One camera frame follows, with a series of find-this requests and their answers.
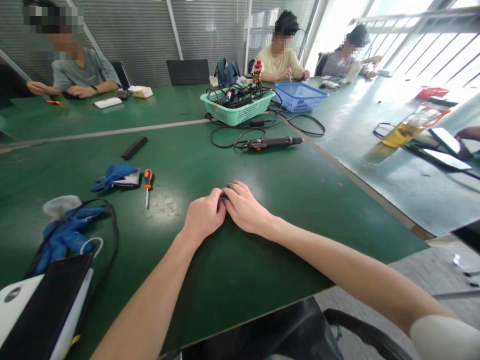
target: electric screwdriver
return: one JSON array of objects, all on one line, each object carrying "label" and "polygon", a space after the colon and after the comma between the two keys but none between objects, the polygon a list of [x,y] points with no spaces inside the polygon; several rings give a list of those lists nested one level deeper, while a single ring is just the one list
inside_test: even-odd
[{"label": "electric screwdriver", "polygon": [[286,148],[291,145],[297,145],[304,141],[301,137],[278,137],[278,138],[261,138],[249,140],[246,142],[248,150],[260,151],[266,148]]}]

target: hand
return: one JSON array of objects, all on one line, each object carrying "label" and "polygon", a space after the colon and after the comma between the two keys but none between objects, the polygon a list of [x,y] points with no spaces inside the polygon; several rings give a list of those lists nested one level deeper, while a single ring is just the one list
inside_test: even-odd
[{"label": "hand", "polygon": [[372,79],[372,78],[376,77],[377,75],[378,74],[377,74],[376,71],[369,71],[369,72],[366,73],[366,78],[367,79]]},{"label": "hand", "polygon": [[27,81],[26,86],[28,90],[32,92],[32,94],[43,96],[46,94],[47,85],[43,82],[38,81]]},{"label": "hand", "polygon": [[210,195],[198,198],[188,207],[181,233],[192,242],[195,250],[224,223],[227,210],[223,202],[219,203],[221,195],[222,190],[216,187]]},{"label": "hand", "polygon": [[370,62],[373,64],[373,65],[377,65],[379,62],[381,62],[383,59],[383,57],[381,55],[375,55],[375,56],[372,56],[370,58]]},{"label": "hand", "polygon": [[466,127],[456,134],[457,138],[480,141],[480,126]]},{"label": "hand", "polygon": [[279,80],[288,79],[288,78],[291,78],[291,77],[292,77],[292,68],[291,68],[291,67],[287,67],[287,68],[280,74],[280,79],[279,79]]},{"label": "hand", "polygon": [[91,86],[83,87],[78,85],[70,87],[66,92],[72,96],[77,96],[80,99],[90,98],[97,94],[95,89]]},{"label": "hand", "polygon": [[305,71],[302,72],[300,75],[301,75],[301,76],[300,76],[300,79],[302,79],[302,80],[307,80],[307,79],[310,77],[310,71],[305,70]]},{"label": "hand", "polygon": [[223,200],[226,210],[238,227],[247,233],[266,238],[266,232],[276,219],[255,200],[247,185],[234,181],[223,189],[228,199]]}]

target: blue rubber glove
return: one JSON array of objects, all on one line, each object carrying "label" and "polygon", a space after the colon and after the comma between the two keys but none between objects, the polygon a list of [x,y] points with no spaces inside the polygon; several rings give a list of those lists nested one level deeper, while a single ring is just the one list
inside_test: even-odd
[{"label": "blue rubber glove", "polygon": [[95,180],[96,185],[90,188],[92,193],[103,190],[104,192],[109,191],[112,188],[112,183],[115,180],[120,180],[135,173],[139,170],[138,167],[134,167],[128,164],[112,164],[106,170],[105,177],[101,177]]},{"label": "blue rubber glove", "polygon": [[[75,209],[71,209],[65,212],[65,217],[74,210]],[[34,274],[42,274],[50,263],[63,259],[67,255],[67,249],[70,249],[75,254],[79,254],[82,245],[85,244],[88,239],[77,230],[85,228],[103,212],[103,206],[84,207],[78,210],[77,213],[67,221],[61,223],[45,244]],[[53,221],[47,225],[45,230],[43,230],[43,239],[47,238],[58,223],[59,221]],[[92,248],[92,243],[89,242],[83,251],[88,253],[92,251]]]}]

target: green workbench mat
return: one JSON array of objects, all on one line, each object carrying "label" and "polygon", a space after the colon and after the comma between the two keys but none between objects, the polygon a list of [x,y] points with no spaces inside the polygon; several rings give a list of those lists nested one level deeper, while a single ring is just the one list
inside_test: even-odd
[{"label": "green workbench mat", "polygon": [[[318,88],[321,79],[307,83]],[[415,98],[420,91],[416,84],[379,77],[327,91],[330,96],[311,113],[326,127],[325,136],[311,137],[320,148],[435,236],[480,219],[478,180],[447,173],[404,149],[383,145],[372,133],[378,123],[396,125],[422,104],[423,100]],[[456,134],[469,123],[478,125],[476,104],[458,105],[438,126]],[[318,130],[308,119],[293,121],[302,129]],[[472,165],[480,169],[480,161]]]},{"label": "green workbench mat", "polygon": [[[384,263],[427,248],[376,201],[308,143],[271,151],[220,149],[214,125],[78,139],[0,154],[0,287],[18,281],[36,252],[48,219],[42,205],[62,195],[87,200],[94,180],[139,136],[148,143],[128,164],[154,173],[150,208],[145,190],[114,189],[98,196],[115,208],[120,246],[112,272],[92,302],[83,336],[70,359],[88,359],[103,335],[160,261],[183,226],[190,202],[233,180],[247,184],[273,214],[335,239]],[[221,130],[218,143],[239,129]],[[269,137],[295,136],[285,124]],[[94,281],[112,250],[108,218],[88,229],[105,239]],[[319,291],[332,283],[281,246],[239,229],[227,216],[195,254],[182,286],[163,351],[217,334]]]},{"label": "green workbench mat", "polygon": [[104,109],[94,102],[111,98],[113,93],[84,100],[59,97],[63,107],[50,105],[41,96],[13,99],[15,106],[0,111],[0,131],[15,141],[29,141],[199,120],[205,114],[200,95],[209,87],[154,88],[149,98],[132,96]]}]

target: black hair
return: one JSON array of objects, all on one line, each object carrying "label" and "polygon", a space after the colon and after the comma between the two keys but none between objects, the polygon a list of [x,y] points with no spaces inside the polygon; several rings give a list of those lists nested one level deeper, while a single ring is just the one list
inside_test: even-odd
[{"label": "black hair", "polygon": [[275,33],[283,36],[293,36],[299,30],[297,17],[293,12],[283,10],[278,20],[275,22]]},{"label": "black hair", "polygon": [[363,48],[370,42],[369,32],[363,24],[355,26],[355,28],[346,35],[349,44],[355,45],[356,48]]},{"label": "black hair", "polygon": [[[71,33],[71,20],[63,7],[51,0],[23,0],[26,25],[35,26],[37,34]],[[34,8],[42,8],[38,14]]]}]

